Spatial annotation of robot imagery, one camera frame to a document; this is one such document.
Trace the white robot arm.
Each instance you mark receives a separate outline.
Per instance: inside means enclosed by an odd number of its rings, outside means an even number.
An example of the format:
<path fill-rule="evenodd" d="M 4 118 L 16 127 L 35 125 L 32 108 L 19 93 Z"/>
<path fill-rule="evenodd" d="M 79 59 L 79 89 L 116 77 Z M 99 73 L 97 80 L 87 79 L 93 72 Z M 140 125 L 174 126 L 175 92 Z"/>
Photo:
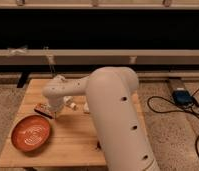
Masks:
<path fill-rule="evenodd" d="M 138 85 L 132 69 L 102 67 L 71 81 L 56 76 L 43 96 L 53 112 L 63 108 L 66 96 L 86 97 L 109 171 L 160 171 L 132 100 Z"/>

